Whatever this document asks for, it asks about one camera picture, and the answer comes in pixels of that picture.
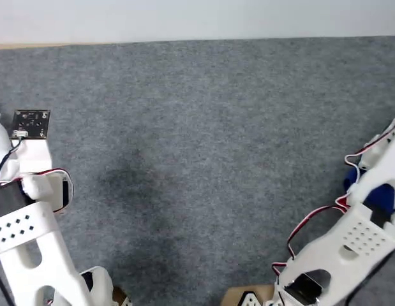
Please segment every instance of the cable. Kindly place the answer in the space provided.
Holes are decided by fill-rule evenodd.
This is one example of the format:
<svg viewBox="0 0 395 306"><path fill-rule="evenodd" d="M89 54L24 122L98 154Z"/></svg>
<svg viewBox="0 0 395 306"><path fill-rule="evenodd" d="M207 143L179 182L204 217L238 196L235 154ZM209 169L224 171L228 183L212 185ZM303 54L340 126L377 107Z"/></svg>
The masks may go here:
<svg viewBox="0 0 395 306"><path fill-rule="evenodd" d="M381 142L383 139L385 139L389 134L391 134L393 131L395 130L395 126L392 127L388 132L382 134L379 138L377 138L376 140L374 140L371 143L368 143L367 145L365 145L363 148L361 148L359 151L357 151L354 154L348 154L345 156L345 164L352 166L356 169L356 181L355 184L358 183L360 177L361 177L361 171L359 169L359 167L355 164L352 163L351 161L349 161L348 159L350 157L358 157L364 153L366 153L368 150L370 150L371 148L373 148L375 145L377 145L379 142Z"/></svg>
<svg viewBox="0 0 395 306"><path fill-rule="evenodd" d="M392 251L388 254L372 271L368 274L368 276L350 293L345 301L345 306L349 306L350 302L353 300L355 295L379 272L383 266L389 261L390 257L394 254Z"/></svg>
<svg viewBox="0 0 395 306"><path fill-rule="evenodd" d="M20 137L19 138L19 143L14 148L10 149L8 151L8 153L3 157L3 159L0 162L0 171L3 168L4 164L6 163L6 161L8 160L8 158L10 157L10 155L12 153L14 153L19 148L19 146L20 146L20 144L22 143L23 140L24 140L24 137Z"/></svg>
<svg viewBox="0 0 395 306"><path fill-rule="evenodd" d="M10 297L9 292L6 289L6 286L4 285L1 277L0 277L0 290L2 292L2 294L4 295L4 298L6 299L6 302L8 304L8 306L15 306L13 300Z"/></svg>
<svg viewBox="0 0 395 306"><path fill-rule="evenodd" d="M291 240L296 236L296 234L298 234L298 232L301 230L301 228L303 228L305 226L306 223L309 222L310 219L312 219L312 217L314 217L315 215L319 214L320 212L323 212L324 210L327 209L336 209L339 210L342 214L344 214L346 212L346 210L342 207L337 207L336 205L326 205L326 206L322 206L319 207L315 210L313 210L312 212L310 212L295 228L294 230L291 232L291 234L288 237L287 240L287 248L288 248L288 252L290 253L292 259L295 259L295 252L294 250L291 248L290 242Z"/></svg>
<svg viewBox="0 0 395 306"><path fill-rule="evenodd" d="M276 284L279 285L279 276L276 277ZM282 298L282 295L281 295L280 291L278 291L278 295L279 295L279 299L280 299L281 302L282 302L282 305L285 306L285 301L284 301L284 299Z"/></svg>
<svg viewBox="0 0 395 306"><path fill-rule="evenodd" d="M276 266L287 266L287 263L280 263L280 262L275 262L271 264L271 268L276 274L276 276L279 276L281 272L276 268Z"/></svg>

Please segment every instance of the hole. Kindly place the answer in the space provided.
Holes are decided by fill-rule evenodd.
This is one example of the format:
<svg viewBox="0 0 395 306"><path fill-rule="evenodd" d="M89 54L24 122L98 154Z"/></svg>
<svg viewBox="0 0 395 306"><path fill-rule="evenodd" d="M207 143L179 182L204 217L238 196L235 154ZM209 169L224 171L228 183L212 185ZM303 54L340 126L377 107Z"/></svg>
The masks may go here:
<svg viewBox="0 0 395 306"><path fill-rule="evenodd" d="M347 245L342 245L339 249L339 255L346 260L354 260L357 258L359 255L353 251L351 248L349 248Z"/></svg>
<svg viewBox="0 0 395 306"><path fill-rule="evenodd" d="M40 296L39 302L41 303L37 305L51 305L51 303L48 303L48 301L52 301L54 299L54 293L55 290L53 287L50 286L41 287L40 290L38 291L38 295Z"/></svg>
<svg viewBox="0 0 395 306"><path fill-rule="evenodd" d="M24 266L27 268L36 268L40 265L43 256L41 255L40 248L38 247L37 241L32 240L25 244L26 253L22 257Z"/></svg>

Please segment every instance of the white wire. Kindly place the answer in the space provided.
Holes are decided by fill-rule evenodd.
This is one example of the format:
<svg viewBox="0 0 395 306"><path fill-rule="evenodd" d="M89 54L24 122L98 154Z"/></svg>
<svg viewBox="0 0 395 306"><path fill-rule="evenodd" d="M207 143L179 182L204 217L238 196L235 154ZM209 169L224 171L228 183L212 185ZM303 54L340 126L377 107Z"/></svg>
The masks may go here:
<svg viewBox="0 0 395 306"><path fill-rule="evenodd" d="M10 181L9 180L0 180L0 185L4 185L7 183L10 183Z"/></svg>

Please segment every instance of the carpet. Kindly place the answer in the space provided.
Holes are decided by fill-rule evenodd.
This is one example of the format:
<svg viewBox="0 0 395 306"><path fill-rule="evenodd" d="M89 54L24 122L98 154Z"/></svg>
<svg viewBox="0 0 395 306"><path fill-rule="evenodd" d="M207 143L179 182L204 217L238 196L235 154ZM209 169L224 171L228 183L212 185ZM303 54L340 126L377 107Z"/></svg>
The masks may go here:
<svg viewBox="0 0 395 306"><path fill-rule="evenodd" d="M343 193L344 155L395 116L395 37L0 50L7 127L16 108L52 111L77 270L104 266L135 306L219 305L274 282L290 231ZM354 305L395 305L395 256Z"/></svg>

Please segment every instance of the black circuit board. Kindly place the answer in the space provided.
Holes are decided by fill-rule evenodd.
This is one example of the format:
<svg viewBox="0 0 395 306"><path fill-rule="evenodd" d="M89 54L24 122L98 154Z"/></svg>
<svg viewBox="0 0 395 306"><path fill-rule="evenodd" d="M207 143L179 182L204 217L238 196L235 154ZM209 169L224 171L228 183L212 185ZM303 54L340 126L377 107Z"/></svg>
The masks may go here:
<svg viewBox="0 0 395 306"><path fill-rule="evenodd" d="M50 110L15 110L11 139L17 139L17 131L27 131L27 139L46 139L49 120Z"/></svg>

